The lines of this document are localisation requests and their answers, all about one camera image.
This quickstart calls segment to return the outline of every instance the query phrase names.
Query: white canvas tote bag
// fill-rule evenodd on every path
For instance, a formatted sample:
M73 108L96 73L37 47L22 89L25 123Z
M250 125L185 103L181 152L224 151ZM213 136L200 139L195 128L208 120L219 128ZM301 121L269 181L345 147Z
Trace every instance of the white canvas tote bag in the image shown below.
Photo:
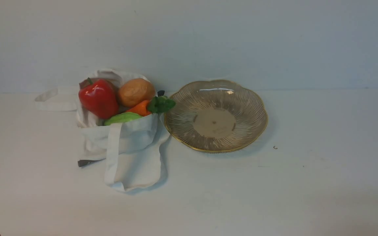
M136 78L148 81L143 75L114 69L97 70L88 78L108 79L117 87ZM58 87L35 99L38 109L76 110L77 125L85 136L83 156L78 161L78 165L81 167L106 158L105 183L117 191L145 188L158 182L162 175L159 147L170 135L163 127L158 114L147 115L126 123L99 126L101 120L81 106L78 91L79 86ZM74 100L64 102L48 101L58 94L76 94L76 97ZM126 176L130 168L138 170L138 173L132 174L132 179Z

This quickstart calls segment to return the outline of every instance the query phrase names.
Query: carrot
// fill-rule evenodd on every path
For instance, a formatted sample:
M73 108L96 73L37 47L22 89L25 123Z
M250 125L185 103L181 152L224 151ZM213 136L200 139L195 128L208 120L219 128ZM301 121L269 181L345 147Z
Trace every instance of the carrot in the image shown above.
M151 114L151 112L147 110L147 106L149 103L150 103L150 100L144 100L140 102L138 105L134 106L133 108L127 110L126 112L133 112L138 115L147 116Z

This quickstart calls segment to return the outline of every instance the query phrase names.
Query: toy vegetable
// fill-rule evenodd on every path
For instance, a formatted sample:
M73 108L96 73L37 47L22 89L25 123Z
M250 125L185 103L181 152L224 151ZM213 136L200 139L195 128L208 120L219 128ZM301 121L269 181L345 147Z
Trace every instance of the toy vegetable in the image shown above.
M131 79L118 91L120 104L132 108L144 100L151 100L156 95L154 86L145 79Z
M84 108L101 119L109 119L117 114L119 105L116 101L116 93L112 86L104 79L96 82L87 79L89 85L80 84L81 90L78 97Z
M136 119L141 118L141 117L142 116L140 116L136 113L133 113L133 112L124 112L122 114L112 116L110 119L108 119L104 122L104 125L109 126L113 123L125 123L125 122L128 122L128 121L136 120Z
M146 116L151 113L163 113L168 112L176 102L167 96L154 97L151 101L144 100L133 108L127 110L127 112L134 112L136 114Z

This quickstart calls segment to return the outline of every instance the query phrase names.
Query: ribbed glass dish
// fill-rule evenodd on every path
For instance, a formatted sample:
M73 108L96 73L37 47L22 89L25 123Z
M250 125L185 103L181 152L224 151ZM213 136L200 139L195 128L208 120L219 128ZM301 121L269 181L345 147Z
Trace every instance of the ribbed glass dish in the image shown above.
M228 80L192 82L170 98L176 106L165 114L165 127L177 140L198 151L242 149L267 126L261 97Z

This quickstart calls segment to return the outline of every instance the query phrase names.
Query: white table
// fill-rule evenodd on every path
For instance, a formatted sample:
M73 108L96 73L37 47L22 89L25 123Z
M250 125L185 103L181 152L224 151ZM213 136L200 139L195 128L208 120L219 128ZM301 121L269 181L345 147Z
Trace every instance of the white table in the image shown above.
M135 195L104 185L104 161L77 166L74 112L0 94L0 233L378 235L378 89L258 93L256 143L203 154L171 138L168 179Z

